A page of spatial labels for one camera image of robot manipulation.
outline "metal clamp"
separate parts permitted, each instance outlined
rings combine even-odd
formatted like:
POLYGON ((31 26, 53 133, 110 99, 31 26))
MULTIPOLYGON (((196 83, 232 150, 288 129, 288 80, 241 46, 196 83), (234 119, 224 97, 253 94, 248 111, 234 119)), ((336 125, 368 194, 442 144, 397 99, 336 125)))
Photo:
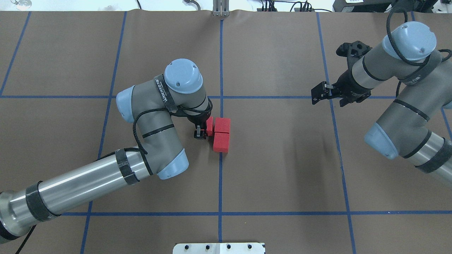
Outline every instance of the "metal clamp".
POLYGON ((229 16, 229 0, 213 0, 213 15, 229 16))

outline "light blue cap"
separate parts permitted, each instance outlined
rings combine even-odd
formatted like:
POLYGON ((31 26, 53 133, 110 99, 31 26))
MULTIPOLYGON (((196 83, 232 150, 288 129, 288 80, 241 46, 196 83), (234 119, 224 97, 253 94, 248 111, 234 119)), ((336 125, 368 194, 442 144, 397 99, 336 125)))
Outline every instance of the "light blue cap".
POLYGON ((394 143, 392 143, 391 139, 378 123, 374 123, 372 128, 366 133, 364 141, 390 160, 399 155, 399 151, 394 146, 394 143))
POLYGON ((133 122, 132 92, 135 86, 129 87, 116 95, 116 106, 126 122, 133 122))
POLYGON ((192 94, 202 87, 199 68, 188 59, 172 61, 166 67, 164 77, 169 88, 180 94, 192 94))
POLYGON ((445 109, 452 109, 452 101, 443 106, 445 109))
MULTIPOLYGON (((391 34, 402 55, 410 61, 426 58, 436 47, 435 34, 430 31, 427 25, 421 22, 410 21, 403 23, 391 34)), ((387 35, 383 38, 382 45, 386 53, 400 59, 392 48, 387 35)))
POLYGON ((188 159, 185 148, 164 169, 157 173, 160 179, 165 180, 176 176, 188 168, 188 159))

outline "white label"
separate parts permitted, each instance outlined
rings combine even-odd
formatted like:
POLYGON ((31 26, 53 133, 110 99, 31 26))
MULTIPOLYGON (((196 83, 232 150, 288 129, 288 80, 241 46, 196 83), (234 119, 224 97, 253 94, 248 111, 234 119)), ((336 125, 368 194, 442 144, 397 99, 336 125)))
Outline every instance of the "white label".
POLYGON ((347 6, 342 9, 342 12, 352 12, 355 6, 347 6))

